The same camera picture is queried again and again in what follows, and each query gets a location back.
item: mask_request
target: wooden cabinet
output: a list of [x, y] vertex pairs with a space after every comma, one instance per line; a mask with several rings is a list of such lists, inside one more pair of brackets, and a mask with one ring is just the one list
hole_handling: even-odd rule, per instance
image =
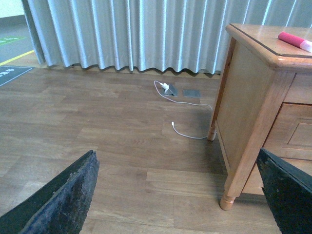
[[312, 175], [312, 53], [277, 39], [312, 40], [312, 29], [230, 24], [208, 140], [216, 133], [228, 171], [221, 208], [241, 193], [263, 194], [261, 147]]

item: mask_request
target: metal floor plate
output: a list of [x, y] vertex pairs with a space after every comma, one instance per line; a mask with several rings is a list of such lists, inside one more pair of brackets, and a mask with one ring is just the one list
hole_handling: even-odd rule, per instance
[[183, 96], [186, 98], [200, 98], [200, 91], [194, 89], [183, 90]]
[[167, 92], [165, 92], [165, 90], [162, 90], [162, 94], [165, 96], [174, 96], [177, 97], [177, 89], [172, 85], [169, 84], [169, 89]]

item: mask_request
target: curtain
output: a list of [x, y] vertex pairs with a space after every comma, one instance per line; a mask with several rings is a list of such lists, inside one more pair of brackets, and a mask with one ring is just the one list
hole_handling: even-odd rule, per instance
[[22, 0], [39, 63], [220, 73], [229, 23], [312, 26], [311, 0]]

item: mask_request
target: black object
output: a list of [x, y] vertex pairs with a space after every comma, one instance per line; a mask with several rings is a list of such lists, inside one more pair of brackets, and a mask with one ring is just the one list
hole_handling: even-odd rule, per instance
[[90, 150], [0, 217], [0, 233], [78, 234], [90, 208], [98, 168], [96, 152]]
[[265, 149], [257, 165], [263, 193], [283, 234], [312, 234], [312, 176]]

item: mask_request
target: pink marker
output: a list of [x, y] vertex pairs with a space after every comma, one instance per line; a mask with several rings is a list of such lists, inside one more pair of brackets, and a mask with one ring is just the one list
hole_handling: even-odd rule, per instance
[[285, 32], [281, 32], [278, 35], [278, 39], [312, 53], [311, 41], [304, 40], [303, 38]]

